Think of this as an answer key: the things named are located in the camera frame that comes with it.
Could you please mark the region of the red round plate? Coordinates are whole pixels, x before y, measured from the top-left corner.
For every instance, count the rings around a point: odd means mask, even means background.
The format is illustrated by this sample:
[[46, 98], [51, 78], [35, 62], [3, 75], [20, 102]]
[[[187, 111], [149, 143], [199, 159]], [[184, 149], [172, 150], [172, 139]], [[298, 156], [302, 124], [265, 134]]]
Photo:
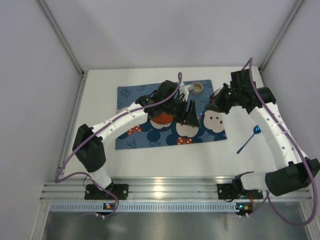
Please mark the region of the red round plate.
[[173, 122], [173, 116], [162, 113], [160, 116], [154, 117], [152, 121], [159, 125], [170, 125]]

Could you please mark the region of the small beige cup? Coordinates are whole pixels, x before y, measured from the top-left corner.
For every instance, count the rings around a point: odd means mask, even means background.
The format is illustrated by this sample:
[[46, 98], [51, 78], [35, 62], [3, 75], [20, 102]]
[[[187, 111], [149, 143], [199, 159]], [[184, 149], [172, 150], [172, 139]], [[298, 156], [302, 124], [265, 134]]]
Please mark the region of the small beige cup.
[[191, 93], [194, 95], [201, 94], [204, 89], [203, 85], [200, 82], [193, 82], [191, 86], [192, 86]]

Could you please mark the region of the blue cartoon mouse placemat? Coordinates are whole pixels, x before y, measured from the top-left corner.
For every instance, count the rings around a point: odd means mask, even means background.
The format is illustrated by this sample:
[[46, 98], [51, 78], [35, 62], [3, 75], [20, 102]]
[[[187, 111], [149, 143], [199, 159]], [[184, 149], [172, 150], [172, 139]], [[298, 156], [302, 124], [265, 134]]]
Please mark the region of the blue cartoon mouse placemat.
[[222, 115], [211, 110], [203, 111], [214, 92], [210, 79], [185, 81], [185, 85], [200, 83], [199, 94], [190, 94], [189, 100], [195, 101], [196, 114], [200, 128], [183, 126], [173, 121], [173, 117], [163, 113], [155, 120], [137, 125], [115, 140], [116, 150], [168, 147], [223, 141], [227, 139]]

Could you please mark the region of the blue metal spoon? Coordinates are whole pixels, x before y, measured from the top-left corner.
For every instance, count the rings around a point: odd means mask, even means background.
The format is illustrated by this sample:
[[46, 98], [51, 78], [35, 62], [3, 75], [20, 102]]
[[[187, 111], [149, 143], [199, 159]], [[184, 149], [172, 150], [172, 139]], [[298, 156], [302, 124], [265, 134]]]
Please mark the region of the blue metal spoon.
[[254, 128], [253, 128], [253, 133], [252, 135], [249, 137], [249, 139], [238, 149], [238, 151], [236, 152], [236, 154], [240, 154], [240, 152], [246, 147], [246, 145], [249, 143], [249, 141], [255, 136], [255, 135], [258, 135], [260, 134], [262, 131], [261, 131], [261, 128], [256, 125]]

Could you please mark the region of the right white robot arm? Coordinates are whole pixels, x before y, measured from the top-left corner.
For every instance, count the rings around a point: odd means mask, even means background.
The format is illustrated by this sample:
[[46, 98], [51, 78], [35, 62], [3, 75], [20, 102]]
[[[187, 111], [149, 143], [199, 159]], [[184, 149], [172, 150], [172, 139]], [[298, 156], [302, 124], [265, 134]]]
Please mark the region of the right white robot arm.
[[229, 84], [214, 92], [207, 111], [228, 114], [232, 107], [240, 106], [260, 127], [275, 164], [271, 171], [245, 172], [234, 177], [232, 183], [240, 192], [250, 190], [269, 191], [274, 196], [291, 193], [311, 184], [303, 162], [307, 163], [313, 176], [320, 170], [320, 163], [309, 159], [295, 146], [293, 138], [283, 121], [276, 98], [268, 87], [256, 88], [251, 82], [248, 69], [232, 72]]

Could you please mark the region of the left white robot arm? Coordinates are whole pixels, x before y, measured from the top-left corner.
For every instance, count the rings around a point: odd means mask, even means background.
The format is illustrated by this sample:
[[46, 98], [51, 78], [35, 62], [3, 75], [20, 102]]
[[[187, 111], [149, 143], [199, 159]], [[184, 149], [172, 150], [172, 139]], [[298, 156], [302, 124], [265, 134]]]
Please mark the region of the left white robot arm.
[[93, 126], [81, 125], [72, 150], [94, 183], [102, 189], [113, 184], [106, 167], [105, 146], [132, 128], [161, 114], [172, 116], [178, 124], [199, 128], [201, 124], [196, 115], [195, 101], [188, 100], [191, 89], [191, 85], [181, 86], [165, 80], [150, 95], [140, 96], [114, 117]]

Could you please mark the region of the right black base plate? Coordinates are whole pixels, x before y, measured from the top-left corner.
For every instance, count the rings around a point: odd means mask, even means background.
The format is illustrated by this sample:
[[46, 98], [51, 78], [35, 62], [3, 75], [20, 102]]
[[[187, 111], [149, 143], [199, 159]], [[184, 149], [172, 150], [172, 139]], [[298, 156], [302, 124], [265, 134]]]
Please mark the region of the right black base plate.
[[237, 190], [232, 183], [217, 184], [217, 193], [219, 200], [261, 200], [263, 193], [260, 190]]

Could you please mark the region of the aluminium mounting rail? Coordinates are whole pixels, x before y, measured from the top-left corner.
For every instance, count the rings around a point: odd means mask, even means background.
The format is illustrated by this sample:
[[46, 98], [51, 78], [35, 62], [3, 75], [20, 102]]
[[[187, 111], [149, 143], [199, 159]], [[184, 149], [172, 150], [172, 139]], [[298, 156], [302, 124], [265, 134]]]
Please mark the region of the aluminium mounting rail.
[[[115, 177], [115, 184], [128, 184], [131, 201], [217, 201], [218, 184], [228, 184], [230, 176], [217, 177]], [[92, 182], [71, 177], [61, 183], [44, 184], [40, 199], [45, 201], [83, 200], [85, 187]]]

